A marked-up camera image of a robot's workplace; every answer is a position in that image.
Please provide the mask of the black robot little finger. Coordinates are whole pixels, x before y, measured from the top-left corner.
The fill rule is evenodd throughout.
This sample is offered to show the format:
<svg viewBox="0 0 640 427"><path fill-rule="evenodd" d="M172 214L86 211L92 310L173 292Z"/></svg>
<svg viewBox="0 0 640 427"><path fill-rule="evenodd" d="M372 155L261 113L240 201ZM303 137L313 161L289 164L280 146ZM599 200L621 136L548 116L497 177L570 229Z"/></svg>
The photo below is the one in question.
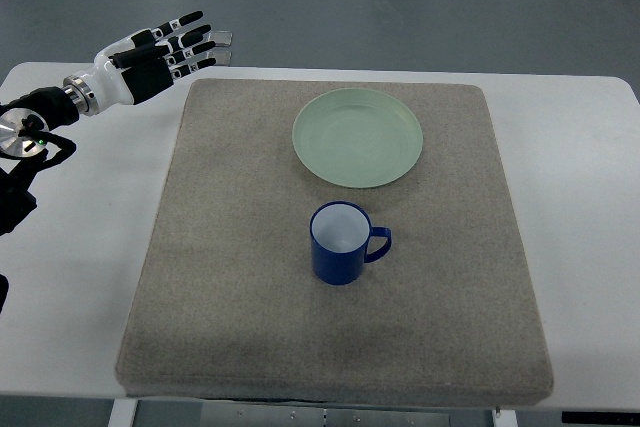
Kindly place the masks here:
<svg viewBox="0 0 640 427"><path fill-rule="evenodd" d="M188 75L191 75L199 70L202 70L207 67L215 66L216 59L215 58L205 58L199 61L189 62L182 65L177 65L170 69L171 76L174 80L184 78Z"/></svg>

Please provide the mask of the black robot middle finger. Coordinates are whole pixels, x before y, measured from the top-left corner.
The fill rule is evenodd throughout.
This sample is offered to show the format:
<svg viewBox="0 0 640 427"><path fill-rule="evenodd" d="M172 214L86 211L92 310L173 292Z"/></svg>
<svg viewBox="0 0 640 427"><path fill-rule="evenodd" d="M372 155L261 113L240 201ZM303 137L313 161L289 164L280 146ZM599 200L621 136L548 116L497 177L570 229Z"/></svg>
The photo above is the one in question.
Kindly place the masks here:
<svg viewBox="0 0 640 427"><path fill-rule="evenodd" d="M203 42L204 38L210 31L211 26L209 24L204 24L184 34L169 37L165 42L171 49L185 49Z"/></svg>

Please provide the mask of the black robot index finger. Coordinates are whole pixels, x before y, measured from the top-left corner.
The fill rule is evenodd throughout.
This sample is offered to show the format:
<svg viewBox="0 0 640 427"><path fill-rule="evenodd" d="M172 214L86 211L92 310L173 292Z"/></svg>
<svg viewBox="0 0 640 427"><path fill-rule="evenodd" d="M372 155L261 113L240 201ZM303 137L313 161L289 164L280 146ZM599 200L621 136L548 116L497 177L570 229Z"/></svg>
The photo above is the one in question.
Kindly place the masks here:
<svg viewBox="0 0 640 427"><path fill-rule="evenodd" d="M152 35L154 38L165 38L170 34L181 30L187 25L200 20L203 17L203 12L198 10L188 14L185 14L179 18L169 20L160 26L152 29Z"/></svg>

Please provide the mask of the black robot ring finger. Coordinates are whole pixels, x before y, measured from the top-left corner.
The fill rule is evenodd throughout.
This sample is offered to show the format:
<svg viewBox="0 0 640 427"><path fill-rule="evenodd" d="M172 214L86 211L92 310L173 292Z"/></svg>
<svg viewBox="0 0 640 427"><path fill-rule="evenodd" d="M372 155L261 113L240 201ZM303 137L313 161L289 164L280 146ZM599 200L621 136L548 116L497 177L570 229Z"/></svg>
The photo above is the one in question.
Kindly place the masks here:
<svg viewBox="0 0 640 427"><path fill-rule="evenodd" d="M192 57L212 50L215 46L215 41L207 41L198 45L194 45L192 47L182 49L180 51L173 52L172 54L167 56L167 64L178 65L187 61L188 59L191 59Z"/></svg>

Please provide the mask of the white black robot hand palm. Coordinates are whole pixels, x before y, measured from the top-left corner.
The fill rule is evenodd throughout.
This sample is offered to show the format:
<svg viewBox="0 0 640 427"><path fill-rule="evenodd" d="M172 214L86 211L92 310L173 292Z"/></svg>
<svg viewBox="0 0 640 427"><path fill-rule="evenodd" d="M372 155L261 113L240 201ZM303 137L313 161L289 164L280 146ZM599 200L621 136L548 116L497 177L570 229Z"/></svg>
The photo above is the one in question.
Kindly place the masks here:
<svg viewBox="0 0 640 427"><path fill-rule="evenodd" d="M93 65L71 74L63 81L63 91L70 96L80 114L93 116L116 105L138 105L173 86L163 55L133 67L117 67L116 54L155 47L161 39L159 29L140 30L96 54Z"/></svg>

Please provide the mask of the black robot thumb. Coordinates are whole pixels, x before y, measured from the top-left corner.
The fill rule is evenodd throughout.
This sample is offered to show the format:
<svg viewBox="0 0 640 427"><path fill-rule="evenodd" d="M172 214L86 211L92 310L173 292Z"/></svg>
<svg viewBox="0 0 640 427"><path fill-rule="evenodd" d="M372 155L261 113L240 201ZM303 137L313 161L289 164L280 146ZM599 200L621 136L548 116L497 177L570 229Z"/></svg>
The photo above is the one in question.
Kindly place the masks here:
<svg viewBox="0 0 640 427"><path fill-rule="evenodd" d="M109 57L115 67L133 67L169 54L167 45L147 45L115 53Z"/></svg>

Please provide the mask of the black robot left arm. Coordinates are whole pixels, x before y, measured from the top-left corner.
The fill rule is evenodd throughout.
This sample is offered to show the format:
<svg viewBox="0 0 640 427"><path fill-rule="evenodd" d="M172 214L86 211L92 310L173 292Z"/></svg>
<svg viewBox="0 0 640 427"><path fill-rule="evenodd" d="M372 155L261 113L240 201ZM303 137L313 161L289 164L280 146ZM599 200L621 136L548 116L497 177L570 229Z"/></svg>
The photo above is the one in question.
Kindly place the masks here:
<svg viewBox="0 0 640 427"><path fill-rule="evenodd" d="M29 188L43 170L65 162L75 143L55 134L82 116L114 105L135 106L204 68L220 64L215 48L228 47L229 32L199 25L200 11L139 30L99 51L91 67L60 87L32 91L1 108L1 156L15 161L1 173L1 232L12 232L36 209Z"/></svg>

